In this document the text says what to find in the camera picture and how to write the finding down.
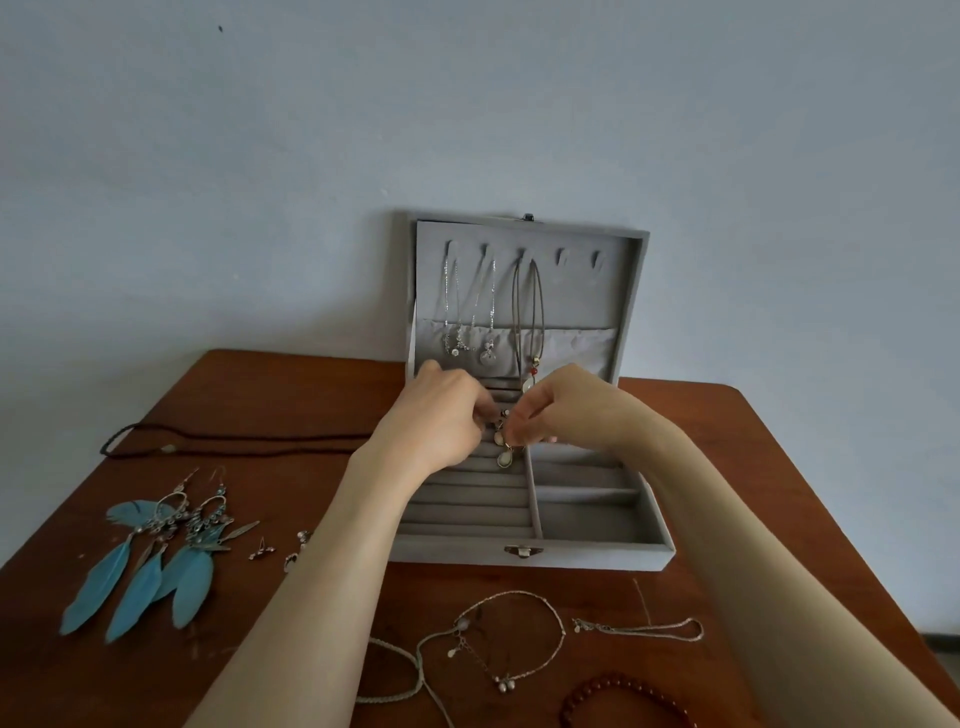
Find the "wooden table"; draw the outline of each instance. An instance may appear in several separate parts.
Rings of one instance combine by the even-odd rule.
[[[204,356],[145,421],[239,434],[370,431],[402,385],[400,364],[217,351]],[[623,379],[621,386],[680,425],[804,565],[960,715],[960,692],[739,392],[641,379]],[[169,441],[136,432],[122,447]],[[263,523],[233,542],[231,553],[215,556],[213,591],[195,622],[178,631],[169,601],[161,602],[128,635],[104,645],[125,578],[84,628],[58,636],[63,608],[86,571],[126,536],[106,523],[107,508],[159,498],[195,466],[202,466],[205,480],[221,462],[228,468],[231,515],[238,524]],[[0,570],[0,725],[181,725],[274,593],[284,555],[297,549],[297,531],[320,519],[346,464],[343,455],[102,463]],[[204,480],[190,486],[191,500],[205,497]],[[247,555],[260,536],[277,552],[251,562]],[[559,609],[570,634],[557,660],[515,692],[499,694],[467,654],[448,659],[450,641],[437,640],[425,650],[428,680],[458,728],[556,725],[564,695],[577,682],[612,669],[660,686],[700,726],[759,725],[722,630],[684,560],[683,544],[679,550],[660,573],[391,564],[373,634],[412,650],[474,601],[498,591],[528,590]],[[693,616],[706,627],[706,638],[678,643],[569,630],[575,616],[642,624],[637,588],[654,621]],[[476,647],[493,669],[532,667],[557,637],[552,618],[532,600],[495,602],[481,623]],[[361,692],[402,691],[414,677],[401,658],[371,648]],[[611,694],[591,700],[578,716],[585,726],[627,725],[655,711],[628,694]],[[652,724],[677,724],[663,714],[650,717]],[[360,706],[354,713],[354,726],[384,724],[430,728],[444,722],[425,692],[403,703]]]

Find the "red bead bracelet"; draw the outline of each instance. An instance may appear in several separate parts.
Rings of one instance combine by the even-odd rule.
[[[576,710],[582,702],[587,700],[595,692],[605,690],[606,688],[620,688],[635,692],[637,695],[653,700],[665,710],[678,716],[684,723],[692,728],[697,728],[697,724],[690,719],[686,708],[677,705],[677,701],[668,695],[664,695],[659,690],[647,685],[635,677],[625,675],[622,672],[607,672],[603,675],[585,680],[564,698],[564,704],[560,709],[561,728],[573,728],[573,711]]]

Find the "jewelry box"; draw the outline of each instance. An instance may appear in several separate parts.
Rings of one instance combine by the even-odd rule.
[[[617,382],[650,233],[544,224],[532,215],[416,213],[409,230],[408,377],[436,359],[476,376],[505,409],[531,369],[540,379],[576,362]],[[639,473],[550,443],[514,450],[502,468],[497,456],[506,449],[494,436],[488,427],[470,457],[420,486],[391,560],[658,571],[673,558]]]

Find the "dangle earring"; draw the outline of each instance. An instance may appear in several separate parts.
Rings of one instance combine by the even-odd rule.
[[[182,492],[183,487],[197,470],[194,469],[183,479],[175,489],[175,493]],[[151,523],[165,522],[175,513],[177,513],[176,509],[169,503],[154,500],[129,500],[107,510],[108,521],[125,525],[131,529],[131,532],[120,546],[112,549],[86,575],[86,580],[73,602],[63,611],[60,634],[68,635],[75,632],[104,605],[130,560],[133,537],[149,530],[152,527]]]
[[[180,505],[173,513],[164,518],[159,515],[160,509],[165,505],[163,501],[169,497],[180,497]],[[140,558],[137,559],[136,566],[133,567],[133,579],[131,579],[123,598],[117,605],[116,611],[113,613],[113,619],[107,628],[107,644],[127,634],[139,621],[147,607],[154,602],[156,590],[160,586],[163,552],[167,550],[170,540],[177,533],[177,521],[186,512],[187,505],[186,493],[182,490],[175,491],[157,502],[153,517],[144,524],[143,528],[145,530],[149,528],[154,538],[143,550]],[[156,555],[151,557],[156,544],[160,544],[160,549]]]
[[[174,626],[182,629],[189,624],[200,611],[213,580],[213,551],[229,551],[229,546],[223,542],[246,533],[255,524],[248,524],[236,529],[221,539],[224,529],[233,523],[227,516],[227,486],[224,485],[223,475],[226,468],[218,466],[210,477],[212,480],[220,474],[220,484],[214,496],[209,497],[197,510],[193,511],[187,520],[186,544],[174,555],[167,564],[160,578],[160,584],[153,597],[153,601],[163,599],[174,592],[173,618]],[[219,500],[220,503],[204,516],[204,508],[208,503]]]
[[[496,432],[493,434],[493,441],[500,447],[506,449],[496,456],[496,464],[501,468],[509,468],[514,464],[514,449],[507,445],[507,440],[503,435],[503,425],[507,418],[510,417],[510,410],[501,410],[500,417],[500,421],[496,424]]]

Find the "hand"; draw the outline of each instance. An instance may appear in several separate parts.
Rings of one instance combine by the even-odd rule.
[[[467,372],[444,372],[436,361],[426,361],[357,452],[409,476],[412,495],[428,475],[470,455],[484,423],[498,416],[490,392]]]
[[[520,398],[504,425],[504,437],[514,447],[559,440],[618,455],[631,436],[636,438],[638,425],[659,417],[599,376],[567,364]]]

